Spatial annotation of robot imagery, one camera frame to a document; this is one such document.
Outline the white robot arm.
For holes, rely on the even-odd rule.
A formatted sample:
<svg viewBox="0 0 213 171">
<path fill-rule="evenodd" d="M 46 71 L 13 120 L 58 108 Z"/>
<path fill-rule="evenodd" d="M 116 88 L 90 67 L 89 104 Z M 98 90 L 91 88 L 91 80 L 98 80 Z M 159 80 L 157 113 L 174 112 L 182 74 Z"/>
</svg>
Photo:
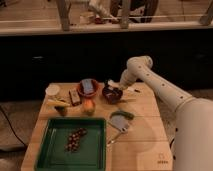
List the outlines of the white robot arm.
<svg viewBox="0 0 213 171">
<path fill-rule="evenodd" d="M 173 171 L 213 171 L 213 100 L 196 98 L 151 70 L 150 56 L 127 60 L 119 88 L 142 80 L 176 114 Z"/>
</svg>

